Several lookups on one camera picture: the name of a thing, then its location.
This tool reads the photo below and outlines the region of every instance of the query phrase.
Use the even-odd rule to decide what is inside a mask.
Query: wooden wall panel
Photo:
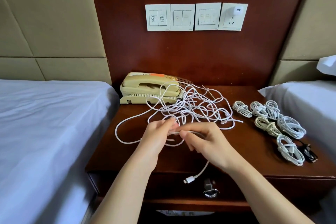
[[[131,71],[207,85],[265,85],[300,0],[94,0],[112,82]],[[241,32],[148,32],[145,4],[249,4]]]

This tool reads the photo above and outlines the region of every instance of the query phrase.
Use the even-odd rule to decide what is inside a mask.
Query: bed
[[[259,91],[278,103],[282,114],[296,119],[307,135],[336,163],[336,81],[287,82]],[[336,189],[321,202],[317,223],[334,223]]]
[[[0,223],[80,223],[84,167],[118,107],[105,82],[0,80]]]

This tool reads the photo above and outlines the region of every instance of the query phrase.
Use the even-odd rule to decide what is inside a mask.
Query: telephone handset
[[[162,100],[165,103],[174,104],[181,98],[178,78],[165,74],[129,73],[121,84],[120,91],[123,94],[121,104],[145,104],[148,101],[155,104],[158,99],[154,97],[160,97],[164,92]]]

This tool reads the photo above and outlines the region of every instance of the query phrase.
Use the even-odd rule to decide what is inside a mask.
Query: bundled white cable
[[[278,104],[275,101],[268,100],[265,107],[267,115],[271,120],[277,120],[282,116],[280,109],[278,108]]]
[[[276,139],[276,144],[278,145],[278,150],[281,155],[288,161],[294,163],[297,166],[302,166],[305,161],[304,155],[298,150],[296,144],[288,137],[284,135],[278,136]]]
[[[271,136],[278,137],[282,135],[280,130],[276,127],[275,122],[274,121],[269,122],[264,117],[257,117],[254,121],[254,124],[258,128],[261,128],[262,130],[266,131]]]
[[[196,85],[191,85],[191,84],[187,84],[184,82],[184,84],[186,85],[185,87],[181,87],[179,86],[180,90],[182,90],[184,92],[183,97],[181,100],[177,100],[176,103],[171,104],[171,105],[166,105],[164,103],[164,101],[162,100],[164,94],[166,93],[166,91],[169,89],[170,86],[176,86],[176,84],[170,84],[169,86],[166,87],[166,90],[163,91],[162,90],[162,86],[160,87],[160,97],[151,97],[151,98],[156,98],[158,101],[154,106],[150,106],[149,103],[147,103],[149,109],[143,113],[140,113],[138,115],[129,117],[125,120],[123,120],[122,122],[120,122],[116,127],[115,127],[115,137],[124,144],[133,144],[133,143],[138,143],[141,141],[137,140],[137,141],[133,141],[133,142],[124,142],[122,141],[118,135],[117,135],[117,130],[118,127],[120,126],[120,124],[124,123],[127,120],[130,120],[132,118],[135,117],[139,117],[141,115],[144,115],[145,113],[148,113],[151,110],[155,110],[155,112],[148,118],[147,122],[149,123],[151,118],[156,115],[158,112],[161,112],[161,114],[163,115],[162,120],[165,120],[167,118],[170,117],[174,117],[176,119],[176,122],[179,125],[183,125],[186,124],[187,122],[187,116],[191,116],[191,122],[193,122],[194,120],[196,120],[197,122],[202,122],[201,120],[205,120],[208,122],[217,122],[220,121],[221,124],[225,124],[228,121],[232,121],[232,126],[228,127],[228,128],[219,128],[221,130],[227,130],[230,128],[233,128],[235,126],[235,121],[238,122],[242,122],[241,120],[235,120],[232,118],[232,114],[233,111],[230,107],[229,102],[227,101],[226,98],[223,97],[223,95],[217,91],[217,90],[213,90],[213,89],[207,89],[204,86],[203,87],[198,87]],[[205,90],[204,94],[201,94],[197,91],[197,89],[202,89]],[[215,98],[211,92],[217,92],[219,94],[219,98]],[[212,97],[212,99],[206,97],[207,94],[210,94],[210,96]],[[217,107],[216,103],[221,102],[222,100],[225,100],[225,102],[227,103],[228,107],[229,107],[229,111],[227,111],[225,108],[223,107]],[[178,144],[168,144],[165,143],[166,146],[179,146],[184,142],[184,140],[182,140],[181,142],[179,142]],[[195,176],[191,176],[188,177],[187,179],[185,179],[185,183],[190,183],[193,180],[195,180],[197,177],[199,177],[203,171],[206,169],[206,167],[208,166],[209,162],[206,163],[205,167],[202,169],[202,171]]]
[[[307,133],[298,121],[289,116],[282,116],[277,123],[280,129],[295,139],[301,139]]]
[[[245,105],[242,101],[237,100],[236,102],[234,102],[232,108],[242,116],[245,116],[247,118],[252,117],[252,112],[250,112],[249,107]]]
[[[258,101],[254,101],[250,104],[250,111],[257,117],[263,117],[265,119],[268,117],[266,107]]]

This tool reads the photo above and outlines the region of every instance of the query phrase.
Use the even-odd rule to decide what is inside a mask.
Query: upholstered headboard panel
[[[0,0],[0,79],[111,84],[93,0]]]
[[[335,10],[336,0],[302,1],[271,85],[331,78],[316,65],[319,58],[336,54]]]

